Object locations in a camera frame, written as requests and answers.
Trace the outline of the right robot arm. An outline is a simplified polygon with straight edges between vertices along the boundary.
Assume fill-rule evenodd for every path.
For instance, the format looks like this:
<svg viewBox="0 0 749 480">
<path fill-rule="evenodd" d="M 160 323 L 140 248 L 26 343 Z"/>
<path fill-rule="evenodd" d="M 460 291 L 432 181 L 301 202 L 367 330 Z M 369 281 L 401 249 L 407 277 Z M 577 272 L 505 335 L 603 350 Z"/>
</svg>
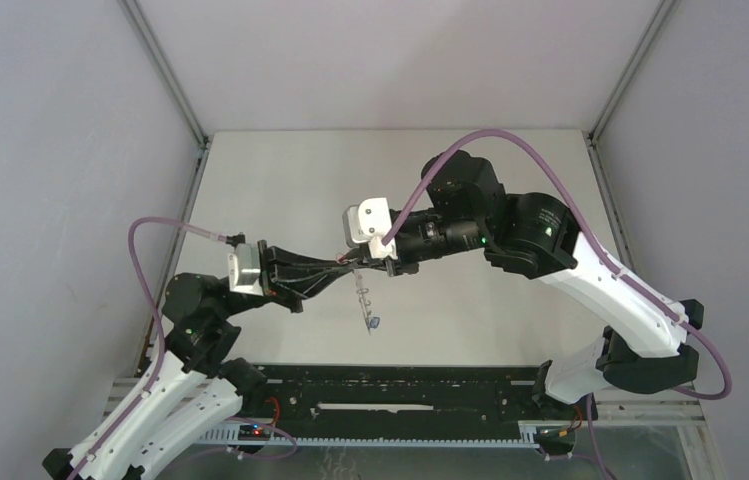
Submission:
<svg viewBox="0 0 749 480">
<path fill-rule="evenodd" d="M 554 287 L 602 319 L 596 341 L 541 365 L 531 392 L 538 414 L 556 418 L 609 387 L 654 394 L 696 378 L 699 355 L 687 338 L 702 324 L 698 301 L 664 300 L 637 276 L 611 269 L 568 206 L 544 193 L 507 193 L 484 158 L 460 150 L 424 169 L 432 175 L 429 209 L 406 213 L 385 198 L 367 199 L 344 212 L 346 241 L 365 266 L 392 276 L 478 249 L 493 267 Z"/>
</svg>

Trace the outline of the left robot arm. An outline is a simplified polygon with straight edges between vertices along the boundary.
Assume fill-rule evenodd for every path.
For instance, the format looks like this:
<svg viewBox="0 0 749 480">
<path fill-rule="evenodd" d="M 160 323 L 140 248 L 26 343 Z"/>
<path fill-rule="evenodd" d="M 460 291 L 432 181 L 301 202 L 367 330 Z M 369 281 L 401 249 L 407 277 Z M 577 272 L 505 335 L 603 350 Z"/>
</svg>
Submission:
<svg viewBox="0 0 749 480">
<path fill-rule="evenodd" d="M 228 359 L 241 333 L 230 317 L 268 304 L 299 313 L 304 300 L 358 265 L 251 244 L 243 235 L 226 242 L 226 277 L 181 273 L 169 281 L 162 315 L 173 326 L 155 359 L 99 427 L 45 457 L 51 478 L 154 479 L 217 423 L 261 412 L 267 379 L 248 361 Z"/>
</svg>

